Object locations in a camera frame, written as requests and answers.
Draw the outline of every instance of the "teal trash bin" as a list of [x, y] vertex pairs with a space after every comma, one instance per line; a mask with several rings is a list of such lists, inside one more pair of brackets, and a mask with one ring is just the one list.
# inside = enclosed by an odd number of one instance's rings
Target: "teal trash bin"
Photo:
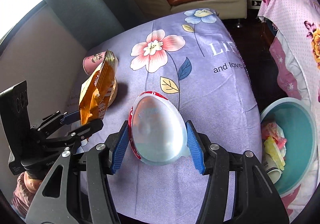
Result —
[[300, 100], [286, 97], [269, 105], [260, 121], [274, 119], [287, 139], [285, 167], [275, 183], [281, 197], [293, 192], [301, 183], [316, 157], [316, 122], [310, 109]]

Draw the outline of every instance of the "silver screw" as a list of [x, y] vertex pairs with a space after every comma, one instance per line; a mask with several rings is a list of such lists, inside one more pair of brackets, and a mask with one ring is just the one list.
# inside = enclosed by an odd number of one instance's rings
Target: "silver screw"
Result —
[[103, 150], [106, 147], [105, 144], [97, 144], [96, 149], [97, 150]]
[[68, 157], [69, 155], [70, 155], [71, 153], [70, 153], [70, 151], [63, 151], [62, 152], [62, 157]]
[[210, 149], [211, 150], [218, 150], [220, 147], [219, 147], [219, 145], [217, 145], [217, 144], [211, 144], [210, 145]]
[[252, 157], [252, 156], [253, 156], [253, 152], [251, 152], [251, 151], [246, 151], [244, 154], [245, 154], [247, 157]]

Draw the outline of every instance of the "sofa leg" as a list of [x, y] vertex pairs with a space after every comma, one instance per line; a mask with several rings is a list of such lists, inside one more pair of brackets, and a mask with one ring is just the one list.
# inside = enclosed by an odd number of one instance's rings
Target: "sofa leg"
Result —
[[241, 24], [241, 19], [238, 19], [238, 23], [236, 24], [237, 28], [242, 28], [243, 25]]

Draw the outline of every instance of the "pink cup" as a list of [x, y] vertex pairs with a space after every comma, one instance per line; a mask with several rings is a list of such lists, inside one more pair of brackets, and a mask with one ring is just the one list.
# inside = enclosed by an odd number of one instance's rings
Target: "pink cup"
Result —
[[84, 58], [82, 65], [84, 71], [88, 75], [91, 75], [94, 72], [94, 70], [99, 66], [99, 64], [103, 61], [104, 53], [105, 52], [101, 52], [93, 56]]

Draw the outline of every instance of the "blue gripper pad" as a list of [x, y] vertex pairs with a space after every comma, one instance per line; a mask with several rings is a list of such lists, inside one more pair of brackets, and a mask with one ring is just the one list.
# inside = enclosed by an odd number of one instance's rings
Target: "blue gripper pad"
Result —
[[113, 174], [115, 174], [116, 171], [120, 169], [125, 151], [127, 150], [127, 147], [128, 147], [128, 143], [129, 143], [128, 125], [126, 125], [120, 137], [120, 140], [112, 153], [111, 172]]
[[186, 122], [186, 127], [188, 138], [187, 145], [192, 156], [193, 164], [195, 165], [195, 168], [199, 171], [199, 173], [203, 174], [205, 171], [203, 152], [189, 122]]

